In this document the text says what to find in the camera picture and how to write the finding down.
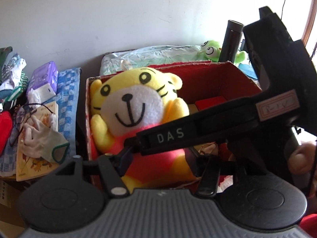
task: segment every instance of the black thermos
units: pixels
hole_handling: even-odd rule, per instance
[[[222,49],[218,62],[230,61],[234,63],[244,25],[234,20],[228,20],[226,34],[224,36]]]

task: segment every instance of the plush toy eye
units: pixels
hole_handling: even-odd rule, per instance
[[[207,45],[208,41],[206,41],[205,43],[203,43],[202,45],[200,45],[201,47],[204,47],[205,45]]]
[[[206,55],[213,55],[213,54],[216,54],[216,48],[215,47],[208,47],[206,49]]]
[[[100,94],[104,97],[108,96],[110,93],[110,86],[108,84],[106,84],[105,86],[103,86],[101,88]]]
[[[151,74],[148,72],[142,72],[139,76],[139,80],[142,84],[146,84],[151,80]]]

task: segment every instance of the human hand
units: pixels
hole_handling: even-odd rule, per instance
[[[290,156],[288,168],[292,174],[309,173],[314,164],[316,146],[313,143],[303,143]],[[317,190],[317,171],[315,170],[309,197],[314,197]]]

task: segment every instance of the white label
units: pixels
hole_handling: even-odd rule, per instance
[[[0,180],[0,204],[11,207],[11,202],[8,198],[8,190],[8,184]]]
[[[295,89],[256,104],[260,121],[279,116],[299,107]]]

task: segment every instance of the white screw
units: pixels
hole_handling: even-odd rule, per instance
[[[123,187],[114,187],[114,188],[111,189],[111,193],[112,193],[113,195],[119,196],[119,195],[124,195],[124,194],[126,194],[126,193],[127,193],[127,190],[126,190],[126,188],[123,188]]]

